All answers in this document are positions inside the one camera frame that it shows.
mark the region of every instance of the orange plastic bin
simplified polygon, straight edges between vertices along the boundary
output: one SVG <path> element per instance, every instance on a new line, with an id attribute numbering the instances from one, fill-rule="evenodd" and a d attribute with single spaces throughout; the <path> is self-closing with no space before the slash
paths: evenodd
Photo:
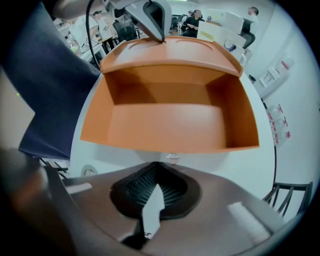
<path id="1" fill-rule="evenodd" d="M 240 63 L 222 46 L 169 36 L 123 41 L 101 62 L 104 78 L 81 132 L 119 148 L 214 153 L 259 147 L 239 80 Z"/>

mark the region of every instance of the navy blue fabric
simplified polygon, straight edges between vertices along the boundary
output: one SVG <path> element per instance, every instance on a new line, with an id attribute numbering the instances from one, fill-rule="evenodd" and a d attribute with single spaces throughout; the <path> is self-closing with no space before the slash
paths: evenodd
<path id="1" fill-rule="evenodd" d="M 2 65 L 35 112 L 19 149 L 69 159 L 80 111 L 100 72 L 70 50 L 42 3 L 22 25 Z"/>

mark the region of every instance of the black chair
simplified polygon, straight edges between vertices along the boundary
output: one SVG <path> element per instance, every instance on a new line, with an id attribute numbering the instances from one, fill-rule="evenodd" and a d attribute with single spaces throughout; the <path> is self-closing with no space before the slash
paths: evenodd
<path id="1" fill-rule="evenodd" d="M 115 23 L 113 23 L 113 27 L 116 33 L 118 34 L 117 39 L 119 43 L 121 43 L 124 40 L 131 41 L 134 39 L 138 39 L 135 25 L 131 21 L 122 23 L 116 20 Z"/>
<path id="2" fill-rule="evenodd" d="M 171 19 L 171 30 L 176 30 L 177 29 L 177 27 L 178 27 L 178 22 L 179 22 L 179 20 L 178 20 L 178 18 L 177 17 L 172 17 L 172 19 Z"/>
<path id="3" fill-rule="evenodd" d="M 313 186 L 312 182 L 310 182 L 309 184 L 287 184 L 287 183 L 274 182 L 272 190 L 263 198 L 263 200 L 270 204 L 272 201 L 272 198 L 275 194 L 274 200 L 272 203 L 272 207 L 274 208 L 276 205 L 276 202 L 277 202 L 279 190 L 280 189 L 288 190 L 288 193 L 287 193 L 284 201 L 282 202 L 279 209 L 277 210 L 278 213 L 281 213 L 282 210 L 284 209 L 282 216 L 285 216 L 287 209 L 288 209 L 288 206 L 290 204 L 290 200 L 291 200 L 293 192 L 294 191 L 304 191 L 302 202 L 301 202 L 301 205 L 300 205 L 299 210 L 297 212 L 297 214 L 299 214 L 299 213 L 304 212 L 310 203 L 312 186 Z"/>

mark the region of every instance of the white foam block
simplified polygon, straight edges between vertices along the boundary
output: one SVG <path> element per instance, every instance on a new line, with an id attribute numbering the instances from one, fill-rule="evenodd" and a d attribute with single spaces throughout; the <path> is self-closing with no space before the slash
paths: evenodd
<path id="1" fill-rule="evenodd" d="M 254 244 L 258 245 L 271 236 L 262 223 L 242 204 L 242 202 L 230 204 L 228 205 L 228 209 L 239 226 L 247 232 Z"/>
<path id="2" fill-rule="evenodd" d="M 160 211 L 165 208 L 164 194 L 157 184 L 145 206 L 142 209 L 144 233 L 151 239 L 160 228 Z"/>

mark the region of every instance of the desk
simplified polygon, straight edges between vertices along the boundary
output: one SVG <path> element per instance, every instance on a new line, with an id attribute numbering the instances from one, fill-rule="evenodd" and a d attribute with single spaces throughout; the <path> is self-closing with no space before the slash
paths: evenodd
<path id="1" fill-rule="evenodd" d="M 102 174 L 145 162 L 167 162 L 166 152 L 131 150 L 80 140 L 88 107 L 102 77 L 101 74 L 89 93 L 76 124 L 71 147 L 70 176 L 79 177 L 87 165 Z M 274 181 L 274 141 L 266 110 L 257 91 L 245 73 L 240 81 L 252 105 L 260 147 L 217 154 L 178 154 L 180 159 L 177 164 L 227 178 L 262 199 L 271 191 Z"/>
<path id="2" fill-rule="evenodd" d="M 102 57 L 105 57 L 105 56 L 106 56 L 105 50 L 104 50 L 104 48 L 102 47 L 102 44 L 101 44 L 101 43 L 98 43 L 97 45 L 95 45 L 95 46 L 93 47 L 93 52 L 94 52 L 94 54 L 96 54 L 97 52 L 100 52 Z M 80 57 L 81 59 L 89 62 L 89 61 L 92 59 L 91 51 L 90 51 L 90 50 L 87 50 L 86 52 L 84 52 L 84 53 L 82 53 L 81 55 L 79 55 L 79 57 Z"/>

